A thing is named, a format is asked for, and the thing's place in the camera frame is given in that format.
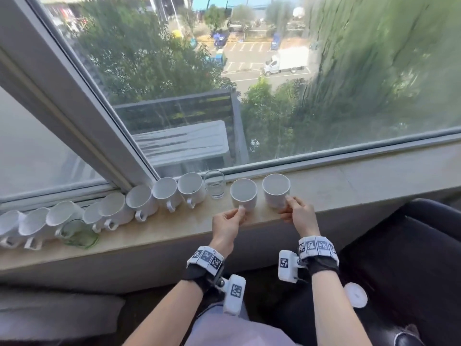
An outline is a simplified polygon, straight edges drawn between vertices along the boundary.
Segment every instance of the green glass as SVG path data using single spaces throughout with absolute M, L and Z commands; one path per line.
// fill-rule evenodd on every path
M 72 220 L 66 223 L 61 231 L 62 241 L 66 245 L 77 246 L 78 248 L 88 249 L 94 246 L 99 239 L 99 235 L 82 220 Z

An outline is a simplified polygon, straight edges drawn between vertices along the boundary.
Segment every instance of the street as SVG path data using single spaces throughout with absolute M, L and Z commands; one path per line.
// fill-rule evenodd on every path
M 241 97 L 244 96 L 251 85 L 257 82 L 264 62 L 270 60 L 277 53 L 276 51 L 271 51 L 270 46 L 270 42 L 228 42 L 224 46 L 227 62 L 222 75 L 227 76 L 237 84 L 237 91 L 241 93 Z M 211 55 L 216 53 L 214 48 L 209 50 Z M 313 73 L 309 70 L 310 63 L 309 58 L 308 67 L 295 74 L 287 71 L 269 76 L 268 80 L 273 86 L 273 90 L 287 80 L 301 77 L 305 79 L 311 78 Z

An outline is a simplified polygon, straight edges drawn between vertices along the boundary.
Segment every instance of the white truck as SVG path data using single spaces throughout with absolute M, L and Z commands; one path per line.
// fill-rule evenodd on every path
M 309 49 L 306 46 L 285 48 L 278 50 L 277 54 L 268 60 L 262 67 L 262 74 L 269 76 L 289 70 L 292 74 L 304 69 L 308 65 Z

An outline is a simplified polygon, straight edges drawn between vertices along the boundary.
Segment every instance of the forearm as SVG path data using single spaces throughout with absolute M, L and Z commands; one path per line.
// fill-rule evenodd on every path
M 197 284 L 180 281 L 130 335 L 124 346 L 179 346 L 202 298 L 203 292 Z
M 312 290 L 319 346 L 372 346 L 335 272 L 315 273 Z

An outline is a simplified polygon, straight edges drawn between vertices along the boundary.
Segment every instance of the clear drinking glass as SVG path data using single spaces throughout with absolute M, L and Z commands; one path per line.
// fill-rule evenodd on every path
M 91 248 L 99 239 L 98 234 L 91 229 L 91 225 L 87 225 L 79 219 L 66 223 L 61 233 L 66 237 L 66 239 L 62 239 L 64 244 L 82 249 Z
M 206 191 L 213 199 L 222 198 L 226 190 L 224 174 L 219 170 L 210 170 L 204 176 Z

